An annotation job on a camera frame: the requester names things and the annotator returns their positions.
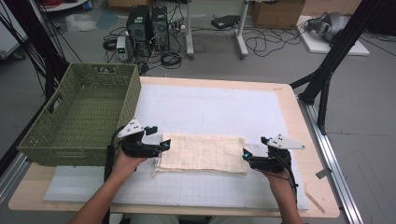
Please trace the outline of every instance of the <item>brown box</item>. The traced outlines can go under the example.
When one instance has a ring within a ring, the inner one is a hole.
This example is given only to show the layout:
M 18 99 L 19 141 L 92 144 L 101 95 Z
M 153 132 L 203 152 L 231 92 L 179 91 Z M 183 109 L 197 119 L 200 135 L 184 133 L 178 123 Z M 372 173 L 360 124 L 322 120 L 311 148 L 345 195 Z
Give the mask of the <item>brown box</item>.
M 361 0 L 306 0 L 302 15 L 318 17 L 325 11 L 352 15 L 360 3 Z
M 281 0 L 275 4 L 255 3 L 251 18 L 258 28 L 293 29 L 305 0 Z
M 152 7 L 152 0 L 108 0 L 111 9 L 129 12 L 133 5 Z

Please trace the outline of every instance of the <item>gray floor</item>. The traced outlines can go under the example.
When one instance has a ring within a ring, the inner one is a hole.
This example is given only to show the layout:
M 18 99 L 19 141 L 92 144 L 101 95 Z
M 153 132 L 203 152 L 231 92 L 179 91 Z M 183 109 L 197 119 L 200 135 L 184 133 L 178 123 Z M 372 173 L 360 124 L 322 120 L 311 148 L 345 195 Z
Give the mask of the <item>gray floor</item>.
M 74 11 L 66 10 L 64 14 Z M 101 11 L 91 11 L 95 20 Z M 110 30 L 125 24 L 118 20 Z M 109 30 L 65 34 L 84 63 L 103 63 L 103 37 Z M 372 40 L 396 53 L 395 43 Z M 168 77 L 291 83 L 315 71 L 326 55 L 308 53 L 304 44 L 287 45 L 265 58 L 251 51 L 244 60 L 231 33 L 194 33 L 196 53 L 193 60 L 183 59 L 177 70 L 166 69 Z M 396 219 L 396 121 L 394 96 L 396 58 L 385 51 L 361 43 L 369 57 L 347 56 L 336 70 L 330 89 L 326 119 L 328 136 L 340 162 L 346 182 L 365 223 L 393 223 Z M 67 47 L 67 60 L 77 59 Z M 160 69 L 147 76 L 163 77 Z M 304 88 L 295 90 L 300 93 Z M 0 156 L 11 146 L 44 99 L 33 66 L 28 60 L 0 63 Z M 0 206 L 0 223 L 66 223 L 74 213 L 38 213 L 10 211 L 9 196 Z M 256 223 L 280 223 L 278 218 L 256 218 Z M 347 223 L 336 219 L 309 218 L 309 223 Z

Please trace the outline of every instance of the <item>desk leg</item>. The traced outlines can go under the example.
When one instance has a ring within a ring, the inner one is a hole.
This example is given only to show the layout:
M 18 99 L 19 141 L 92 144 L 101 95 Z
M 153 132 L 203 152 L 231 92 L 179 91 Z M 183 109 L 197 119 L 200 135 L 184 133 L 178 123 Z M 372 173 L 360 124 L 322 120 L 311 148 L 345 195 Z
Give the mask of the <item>desk leg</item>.
M 193 59 L 194 47 L 192 45 L 192 33 L 191 33 L 191 0 L 187 0 L 187 27 L 186 27 L 186 47 L 187 57 Z
M 239 28 L 235 29 L 236 40 L 238 41 L 239 48 L 241 49 L 241 58 L 248 56 L 248 49 L 245 44 L 244 37 L 242 37 L 242 32 L 244 31 L 245 19 L 248 14 L 248 2 L 249 0 L 244 0 L 244 5 L 242 6 L 241 19 L 239 22 Z

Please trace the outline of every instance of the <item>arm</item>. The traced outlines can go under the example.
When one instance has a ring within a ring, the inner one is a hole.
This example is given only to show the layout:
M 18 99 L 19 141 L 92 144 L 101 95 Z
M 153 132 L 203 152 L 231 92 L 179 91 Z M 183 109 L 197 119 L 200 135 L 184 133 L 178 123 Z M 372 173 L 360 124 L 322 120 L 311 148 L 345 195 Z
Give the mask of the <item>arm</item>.
M 302 224 L 303 221 L 298 213 L 297 206 L 294 201 L 294 194 L 290 186 L 289 176 L 284 171 L 279 174 L 265 173 L 267 176 L 271 191 L 274 194 L 277 205 L 279 206 L 280 215 L 283 224 Z
M 122 184 L 134 172 L 137 165 L 145 161 L 145 158 L 132 158 L 120 150 L 116 165 L 110 177 L 99 190 L 82 206 L 70 223 L 101 223 L 113 198 L 116 196 Z

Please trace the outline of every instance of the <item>green woven basket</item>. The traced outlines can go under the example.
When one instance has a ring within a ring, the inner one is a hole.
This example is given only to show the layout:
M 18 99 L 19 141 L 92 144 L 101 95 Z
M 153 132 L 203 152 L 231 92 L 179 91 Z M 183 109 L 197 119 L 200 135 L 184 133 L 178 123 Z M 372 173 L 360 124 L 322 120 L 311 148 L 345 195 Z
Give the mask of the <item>green woven basket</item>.
M 134 117 L 133 64 L 72 63 L 18 150 L 41 165 L 105 165 L 113 133 Z

